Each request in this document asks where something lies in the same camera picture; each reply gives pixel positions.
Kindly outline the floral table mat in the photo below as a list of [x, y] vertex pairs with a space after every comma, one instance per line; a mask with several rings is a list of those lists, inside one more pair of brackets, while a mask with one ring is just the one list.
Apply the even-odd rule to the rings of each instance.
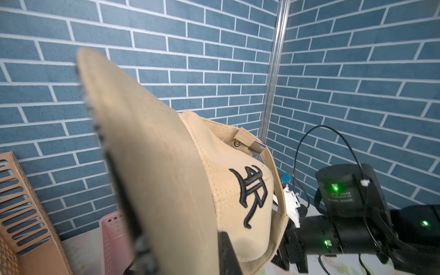
[[[87, 231], [62, 241], [73, 273], [76, 275], [100, 275], [101, 234], [99, 223], [94, 223]], [[364, 275], [357, 255], [339, 255], [337, 257], [321, 257], [326, 270], [332, 275]], [[382, 264], [373, 255], [362, 255], [362, 261], [373, 275], [404, 275], [397, 271], [391, 263]]]

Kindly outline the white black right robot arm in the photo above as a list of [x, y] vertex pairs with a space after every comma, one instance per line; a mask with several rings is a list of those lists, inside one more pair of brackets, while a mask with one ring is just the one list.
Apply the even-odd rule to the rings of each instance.
[[334, 165], [316, 173], [319, 215], [289, 222], [273, 263], [307, 273], [307, 256], [374, 254], [383, 264], [415, 275], [440, 272], [440, 207], [390, 210], [373, 168]]

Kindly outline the orange plastic file organizer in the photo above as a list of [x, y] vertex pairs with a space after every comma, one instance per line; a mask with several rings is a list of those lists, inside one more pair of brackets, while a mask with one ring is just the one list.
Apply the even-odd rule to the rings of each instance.
[[1, 274], [71, 275], [60, 238], [12, 152], [1, 154]]

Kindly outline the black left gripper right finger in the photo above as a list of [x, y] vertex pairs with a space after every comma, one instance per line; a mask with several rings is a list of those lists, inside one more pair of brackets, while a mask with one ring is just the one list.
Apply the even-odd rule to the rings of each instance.
[[220, 275], [242, 275], [242, 270], [227, 232], [218, 232]]

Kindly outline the beige baseball cap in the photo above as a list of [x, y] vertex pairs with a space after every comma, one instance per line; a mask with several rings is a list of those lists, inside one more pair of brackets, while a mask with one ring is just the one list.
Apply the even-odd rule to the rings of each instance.
[[[116, 65], [85, 47], [78, 50], [76, 64]], [[220, 275], [222, 231], [242, 274], [260, 274], [287, 226], [272, 212], [277, 167], [270, 150], [244, 128], [176, 112], [159, 101], [161, 107], [151, 109], [160, 141], [153, 159], [157, 174], [147, 195], [154, 207], [152, 224], [146, 227], [160, 275]]]

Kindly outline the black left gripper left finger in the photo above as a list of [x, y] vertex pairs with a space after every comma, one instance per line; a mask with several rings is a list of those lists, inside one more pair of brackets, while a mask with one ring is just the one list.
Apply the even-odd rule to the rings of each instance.
[[103, 145], [103, 157], [118, 193], [134, 254], [128, 273], [160, 275], [157, 253], [151, 246], [148, 193], [155, 179], [160, 141], [157, 116], [160, 101], [116, 65], [78, 65], [84, 98], [95, 131]]

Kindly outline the pink plastic basket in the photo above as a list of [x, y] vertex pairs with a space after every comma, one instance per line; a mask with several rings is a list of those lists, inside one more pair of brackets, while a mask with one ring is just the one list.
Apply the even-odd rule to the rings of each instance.
[[99, 229], [102, 275], [123, 275], [134, 260], [124, 215], [116, 211], [104, 216], [99, 221]]

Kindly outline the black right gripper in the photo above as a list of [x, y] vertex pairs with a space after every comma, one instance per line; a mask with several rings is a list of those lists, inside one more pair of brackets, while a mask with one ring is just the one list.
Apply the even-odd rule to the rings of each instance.
[[272, 263], [289, 271], [295, 264], [299, 273], [308, 273], [310, 254], [330, 252], [330, 225], [323, 220], [301, 220], [300, 227], [289, 221]]

